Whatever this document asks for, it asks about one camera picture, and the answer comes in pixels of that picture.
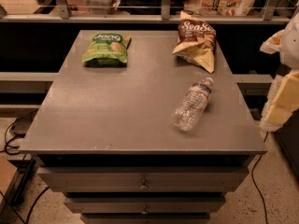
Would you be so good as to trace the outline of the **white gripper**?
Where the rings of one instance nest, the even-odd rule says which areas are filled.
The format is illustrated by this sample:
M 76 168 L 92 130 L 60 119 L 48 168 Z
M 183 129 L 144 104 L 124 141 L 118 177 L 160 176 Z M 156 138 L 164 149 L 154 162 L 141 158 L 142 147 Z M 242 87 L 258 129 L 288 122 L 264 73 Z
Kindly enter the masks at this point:
M 279 52 L 283 64 L 299 68 L 299 13 L 290 20 L 284 31 L 280 30 L 264 41 L 260 51 L 267 54 Z M 284 77 L 276 75 L 263 107 L 261 129 L 267 132 L 277 131 L 298 109 L 299 71 L 291 71 Z

